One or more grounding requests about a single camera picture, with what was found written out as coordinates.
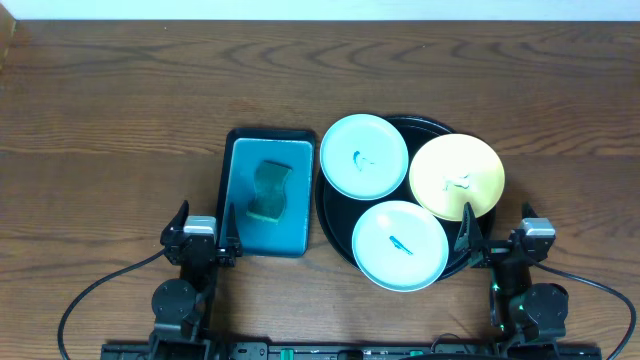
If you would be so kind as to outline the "green yellow sponge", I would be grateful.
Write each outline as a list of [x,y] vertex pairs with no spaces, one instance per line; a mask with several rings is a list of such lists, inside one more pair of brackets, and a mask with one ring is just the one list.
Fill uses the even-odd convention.
[[291,169],[263,161],[254,174],[254,197],[246,214],[254,219],[278,223],[286,209],[285,184]]

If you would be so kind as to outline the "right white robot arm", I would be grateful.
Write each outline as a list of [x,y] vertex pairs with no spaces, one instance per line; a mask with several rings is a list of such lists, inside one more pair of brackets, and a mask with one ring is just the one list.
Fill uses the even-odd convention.
[[532,282],[530,268],[547,258],[556,239],[551,222],[537,216],[529,204],[506,240],[488,240],[481,233],[470,203],[462,211],[455,248],[469,255],[472,268],[490,270],[490,315],[502,331],[493,351],[505,358],[513,347],[556,346],[566,335],[567,291],[553,283]]

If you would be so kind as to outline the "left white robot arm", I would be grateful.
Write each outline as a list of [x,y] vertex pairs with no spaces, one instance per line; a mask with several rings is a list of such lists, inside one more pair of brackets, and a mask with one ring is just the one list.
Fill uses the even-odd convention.
[[230,346],[209,331],[218,270],[234,266],[243,253],[235,210],[227,210],[223,220],[225,233],[219,238],[216,219],[191,216],[189,204],[183,202],[161,232],[164,256],[180,268],[180,275],[162,283],[152,296],[150,359],[229,357]]

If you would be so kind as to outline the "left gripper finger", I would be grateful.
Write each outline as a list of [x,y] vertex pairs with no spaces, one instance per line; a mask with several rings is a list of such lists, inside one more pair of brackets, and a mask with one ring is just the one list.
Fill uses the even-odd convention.
[[229,205],[229,208],[226,211],[225,225],[226,225],[225,240],[226,240],[227,247],[233,250],[241,250],[242,243],[241,243],[238,228],[237,228],[236,212],[235,212],[235,206],[233,203]]
[[189,215],[189,203],[184,200],[172,220],[162,230],[161,245],[180,245],[185,239],[184,226]]

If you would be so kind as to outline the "yellow plate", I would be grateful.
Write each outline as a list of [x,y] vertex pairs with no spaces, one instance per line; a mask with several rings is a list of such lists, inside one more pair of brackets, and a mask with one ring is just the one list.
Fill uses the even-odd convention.
[[416,201],[434,216],[460,221],[469,203],[480,217],[495,207],[505,187],[505,170],[484,141],[466,134],[438,136],[413,157],[408,173]]

